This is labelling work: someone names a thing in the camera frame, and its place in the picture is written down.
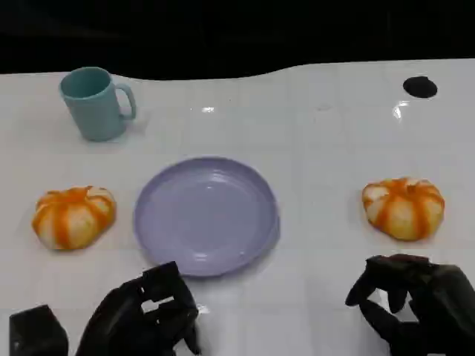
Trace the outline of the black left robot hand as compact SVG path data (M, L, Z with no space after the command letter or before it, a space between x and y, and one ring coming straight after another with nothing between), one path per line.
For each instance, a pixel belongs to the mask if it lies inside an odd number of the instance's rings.
M201 355L197 305L175 262L112 289L91 316L78 355L175 355L182 340Z

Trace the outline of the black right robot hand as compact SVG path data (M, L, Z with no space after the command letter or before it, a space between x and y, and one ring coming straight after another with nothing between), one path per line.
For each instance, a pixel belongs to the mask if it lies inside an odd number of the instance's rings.
M474 354L474 288L458 266L376 255L345 303L360 308L392 355Z

